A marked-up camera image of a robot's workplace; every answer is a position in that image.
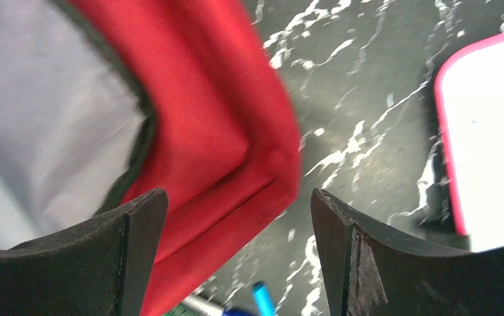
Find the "red backpack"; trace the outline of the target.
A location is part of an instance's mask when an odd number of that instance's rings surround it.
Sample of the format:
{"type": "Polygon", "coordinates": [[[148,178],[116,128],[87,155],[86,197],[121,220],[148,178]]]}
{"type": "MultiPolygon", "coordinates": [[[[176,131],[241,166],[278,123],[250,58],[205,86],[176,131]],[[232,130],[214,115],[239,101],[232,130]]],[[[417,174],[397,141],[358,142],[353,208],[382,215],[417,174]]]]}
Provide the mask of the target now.
{"type": "Polygon", "coordinates": [[[161,189],[138,315],[163,315],[290,205],[299,171],[238,1],[0,1],[0,250],[161,189]]]}

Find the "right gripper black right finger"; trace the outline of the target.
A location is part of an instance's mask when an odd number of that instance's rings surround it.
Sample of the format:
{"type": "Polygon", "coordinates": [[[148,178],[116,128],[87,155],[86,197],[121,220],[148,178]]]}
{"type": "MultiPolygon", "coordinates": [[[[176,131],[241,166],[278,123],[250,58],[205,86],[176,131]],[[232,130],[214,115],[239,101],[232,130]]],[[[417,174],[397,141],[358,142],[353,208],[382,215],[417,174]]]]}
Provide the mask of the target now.
{"type": "Polygon", "coordinates": [[[310,209],[332,315],[504,315],[504,247],[422,240],[325,190],[310,209]]]}

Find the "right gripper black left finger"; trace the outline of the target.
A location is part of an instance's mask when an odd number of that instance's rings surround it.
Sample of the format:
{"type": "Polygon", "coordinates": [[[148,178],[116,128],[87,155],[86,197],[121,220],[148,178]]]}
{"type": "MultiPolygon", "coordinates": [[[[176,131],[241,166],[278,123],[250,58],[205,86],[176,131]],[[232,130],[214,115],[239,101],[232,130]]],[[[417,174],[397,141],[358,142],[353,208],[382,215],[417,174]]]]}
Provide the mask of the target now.
{"type": "Polygon", "coordinates": [[[0,250],[0,315],[138,315],[167,213],[165,191],[0,250]]]}

